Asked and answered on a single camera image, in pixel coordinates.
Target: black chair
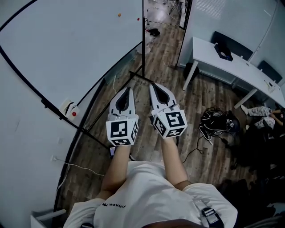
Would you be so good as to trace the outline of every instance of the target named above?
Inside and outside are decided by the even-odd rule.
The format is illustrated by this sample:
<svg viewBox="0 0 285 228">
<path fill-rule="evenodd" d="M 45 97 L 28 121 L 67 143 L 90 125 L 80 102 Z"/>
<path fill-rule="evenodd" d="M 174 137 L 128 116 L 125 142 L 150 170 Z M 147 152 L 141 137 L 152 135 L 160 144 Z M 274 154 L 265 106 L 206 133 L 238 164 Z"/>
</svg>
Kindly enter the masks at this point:
<svg viewBox="0 0 285 228">
<path fill-rule="evenodd" d="M 281 75 L 264 60 L 258 65 L 257 68 L 262 69 L 262 72 L 265 73 L 268 77 L 270 77 L 276 83 L 282 80 Z"/>
<path fill-rule="evenodd" d="M 253 52 L 247 47 L 217 31 L 213 33 L 211 43 L 218 43 L 223 46 L 226 46 L 228 49 L 230 49 L 232 53 L 235 53 L 237 56 L 242 56 L 245 60 L 249 60 L 249 58 L 253 54 Z"/>
</svg>

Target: white table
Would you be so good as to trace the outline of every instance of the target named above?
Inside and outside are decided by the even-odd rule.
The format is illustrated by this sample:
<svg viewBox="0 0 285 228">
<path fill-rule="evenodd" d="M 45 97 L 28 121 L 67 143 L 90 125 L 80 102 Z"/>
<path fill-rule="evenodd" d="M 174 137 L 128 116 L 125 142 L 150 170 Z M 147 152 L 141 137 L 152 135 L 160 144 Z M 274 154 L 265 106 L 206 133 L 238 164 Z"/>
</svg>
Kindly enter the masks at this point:
<svg viewBox="0 0 285 228">
<path fill-rule="evenodd" d="M 187 88 L 189 81 L 199 62 L 217 67 L 223 71 L 226 71 L 238 79 L 241 79 L 254 87 L 241 101 L 235 105 L 235 109 L 246 102 L 257 90 L 260 90 L 268 97 L 273 99 L 283 108 L 285 107 L 285 100 L 282 91 L 272 79 L 265 75 L 258 68 L 248 63 L 246 60 L 232 53 L 233 61 L 221 59 L 214 48 L 214 44 L 201 40 L 197 37 L 193 37 L 193 65 L 183 86 L 183 90 Z M 273 92 L 269 92 L 269 83 L 275 85 L 276 88 Z"/>
</svg>

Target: white cable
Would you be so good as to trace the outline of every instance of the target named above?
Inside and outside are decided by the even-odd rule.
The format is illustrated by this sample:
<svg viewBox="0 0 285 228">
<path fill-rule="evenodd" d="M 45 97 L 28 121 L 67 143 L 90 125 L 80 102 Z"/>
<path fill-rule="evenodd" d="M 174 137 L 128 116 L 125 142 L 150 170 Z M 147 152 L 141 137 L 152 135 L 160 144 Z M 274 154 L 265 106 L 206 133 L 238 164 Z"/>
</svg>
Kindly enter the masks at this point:
<svg viewBox="0 0 285 228">
<path fill-rule="evenodd" d="M 178 106 L 180 108 L 180 105 L 179 104 L 175 104 L 175 105 L 172 105 L 172 106 L 169 106 L 169 107 L 166 107 L 162 110 L 160 110 L 159 112 L 163 112 L 165 109 L 171 109 L 171 108 L 174 108 L 175 106 Z"/>
<path fill-rule="evenodd" d="M 117 91 L 116 91 L 116 90 L 115 90 L 115 88 L 114 88 L 114 84 L 115 84 L 116 76 L 117 76 L 117 75 L 115 75 L 114 80 L 113 80 L 113 90 L 114 90 L 114 91 L 115 91 L 115 93 L 117 94 Z"/>
<path fill-rule="evenodd" d="M 67 174 L 68 174 L 69 168 L 70 168 L 70 166 L 68 165 L 68 170 L 67 170 L 67 172 L 66 172 L 66 175 L 65 175 L 65 177 L 64 177 L 64 179 L 63 179 L 63 181 L 62 181 L 62 183 L 57 187 L 57 191 L 58 191 L 58 189 L 63 185 L 63 183 L 65 182 L 65 180 L 66 180 L 66 178 L 67 178 Z"/>
<path fill-rule="evenodd" d="M 67 165 L 77 166 L 77 167 L 79 167 L 79 168 L 81 168 L 81 169 L 87 169 L 87 170 L 89 170 L 89 171 L 93 172 L 93 173 L 94 173 L 94 174 L 96 174 L 96 175 L 104 176 L 104 175 L 102 175 L 102 174 L 98 174 L 98 173 L 94 172 L 94 171 L 93 171 L 93 170 L 91 170 L 91 169 L 83 168 L 83 167 L 78 166 L 78 165 L 75 165 L 75 164 L 66 163 L 64 160 L 60 160 L 60 159 L 58 159 L 58 158 L 56 158 L 56 157 L 54 157 L 54 159 L 55 159 L 56 161 L 61 161 L 61 162 L 65 163 L 65 164 L 67 164 Z"/>
<path fill-rule="evenodd" d="M 121 116 L 124 116 L 124 117 L 126 117 L 127 119 L 130 119 L 130 117 L 129 117 L 129 116 L 126 116 L 126 115 L 118 115 L 118 114 L 114 114 L 114 113 L 111 113 L 111 115 L 118 117 L 118 119 L 120 119 Z"/>
</svg>

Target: black frame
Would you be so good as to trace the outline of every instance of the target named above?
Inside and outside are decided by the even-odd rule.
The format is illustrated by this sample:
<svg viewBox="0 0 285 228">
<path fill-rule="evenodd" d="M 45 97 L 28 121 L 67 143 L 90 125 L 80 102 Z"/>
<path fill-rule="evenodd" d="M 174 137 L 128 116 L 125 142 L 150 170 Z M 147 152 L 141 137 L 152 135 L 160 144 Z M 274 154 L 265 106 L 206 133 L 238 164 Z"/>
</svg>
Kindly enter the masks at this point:
<svg viewBox="0 0 285 228">
<path fill-rule="evenodd" d="M 30 6 L 31 4 L 33 4 L 34 2 L 36 2 L 37 0 L 32 0 L 30 2 L 28 2 L 25 6 L 23 6 L 21 9 L 19 9 L 16 13 L 14 13 L 1 27 L 0 27 L 0 32 L 5 28 L 5 26 L 7 26 L 9 24 L 9 22 L 11 22 L 19 13 L 21 13 L 23 10 L 25 10 L 28 6 Z M 138 45 L 142 44 L 142 65 L 135 71 L 132 72 L 130 71 L 130 78 L 125 82 L 125 84 L 120 88 L 119 91 L 121 91 L 123 88 L 126 87 L 126 85 L 133 79 L 134 76 L 137 76 L 141 79 L 144 79 L 150 83 L 152 83 L 153 81 L 145 78 L 145 17 L 144 17 L 144 11 L 143 11 L 143 0 L 142 0 L 142 41 L 139 42 L 132 50 L 130 50 L 127 54 L 129 54 L 131 51 L 133 51 Z M 69 163 L 70 159 L 71 159 L 71 155 L 74 151 L 74 148 L 76 146 L 76 143 L 80 137 L 80 134 L 83 133 L 85 135 L 87 135 L 88 137 L 92 138 L 93 140 L 95 140 L 96 142 L 98 142 L 100 145 L 102 145 L 104 148 L 106 148 L 107 150 L 109 150 L 109 147 L 106 146 L 104 143 L 100 142 L 96 137 L 94 137 L 93 135 L 90 134 L 90 130 L 92 129 L 92 127 L 95 125 L 95 123 L 99 120 L 99 118 L 103 115 L 103 113 L 105 112 L 105 110 L 109 107 L 110 102 L 104 107 L 104 109 L 101 111 L 101 113 L 96 117 L 96 119 L 94 120 L 94 122 L 92 123 L 92 125 L 88 128 L 85 129 L 84 128 L 84 124 L 88 118 L 88 115 L 92 109 L 92 106 L 98 96 L 98 94 L 100 93 L 102 87 L 105 84 L 105 80 L 102 80 L 109 72 L 110 70 L 112 70 L 116 64 L 118 62 L 120 62 L 127 54 L 125 54 L 117 63 L 115 63 L 101 78 L 100 80 L 98 80 L 92 87 L 91 89 L 83 96 L 83 98 L 78 102 L 77 105 L 79 105 L 84 98 L 91 92 L 91 90 L 101 81 L 99 88 L 97 89 L 97 91 L 95 92 L 94 96 L 92 97 L 86 112 L 84 113 L 84 116 L 79 124 L 79 126 L 76 126 L 74 123 L 72 123 L 66 116 L 64 116 L 59 109 L 53 105 L 46 97 L 44 97 L 44 95 L 42 95 L 26 78 L 25 76 L 18 70 L 18 68 L 13 64 L 13 62 L 10 60 L 10 58 L 7 56 L 7 54 L 5 53 L 5 51 L 2 49 L 1 45 L 0 45 L 0 54 L 3 56 L 3 58 L 5 59 L 5 61 L 7 61 L 7 63 L 9 64 L 9 66 L 12 68 L 12 70 L 19 76 L 19 78 L 37 95 L 41 98 L 41 102 L 43 103 L 45 108 L 49 108 L 54 114 L 56 114 L 60 120 L 64 120 L 66 121 L 68 124 L 70 124 L 71 126 L 75 127 L 77 129 L 74 138 L 70 144 L 69 150 L 67 152 L 66 158 L 65 158 L 65 162 Z M 139 75 L 138 72 L 139 70 L 142 69 L 142 75 Z M 61 171 L 61 176 L 58 182 L 58 186 L 62 183 L 62 181 L 64 180 L 64 176 L 66 173 L 68 165 L 64 164 L 62 171 Z M 59 197 L 60 197 L 60 192 L 61 192 L 61 187 L 58 188 L 57 190 L 57 195 L 56 195 L 56 199 L 55 199 L 55 204 L 54 204 L 54 212 L 57 210 L 57 204 L 59 201 Z"/>
<path fill-rule="evenodd" d="M 184 32 L 184 35 L 183 35 L 183 40 L 182 40 L 181 48 L 180 48 L 180 51 L 179 51 L 179 55 L 178 55 L 175 67 L 178 66 L 177 64 L 178 64 L 178 61 L 179 61 L 179 58 L 180 58 L 180 54 L 181 54 L 181 50 L 182 50 L 182 46 L 183 46 L 183 42 L 184 42 L 184 38 L 185 38 L 185 34 L 186 34 L 187 25 L 188 25 L 188 22 L 189 22 L 190 11 L 191 11 L 191 8 L 192 8 L 192 2 L 193 2 L 193 0 L 188 0 L 188 2 L 187 2 L 187 9 L 186 9 L 187 11 L 186 11 L 186 15 L 185 15 L 184 27 L 182 28 L 183 30 L 185 30 L 185 32 Z"/>
</svg>

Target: person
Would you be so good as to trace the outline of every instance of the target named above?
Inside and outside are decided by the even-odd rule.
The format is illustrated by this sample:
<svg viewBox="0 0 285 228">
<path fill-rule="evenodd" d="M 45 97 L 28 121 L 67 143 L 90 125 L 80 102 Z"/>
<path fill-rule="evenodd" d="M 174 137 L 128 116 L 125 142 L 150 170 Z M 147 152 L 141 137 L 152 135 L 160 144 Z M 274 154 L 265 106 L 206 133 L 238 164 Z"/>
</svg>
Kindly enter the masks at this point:
<svg viewBox="0 0 285 228">
<path fill-rule="evenodd" d="M 284 131 L 285 109 L 272 111 L 270 108 L 265 106 L 254 107 L 251 109 L 246 108 L 244 105 L 241 105 L 240 107 L 246 115 L 263 116 L 260 121 L 254 124 L 258 129 L 264 127 L 263 120 L 265 120 L 268 126 L 276 132 L 281 134 Z"/>
<path fill-rule="evenodd" d="M 129 162 L 130 146 L 117 147 L 101 191 L 75 203 L 64 228 L 202 228 L 201 205 L 232 228 L 237 210 L 213 185 L 189 182 L 173 138 L 161 146 L 164 166 Z"/>
</svg>

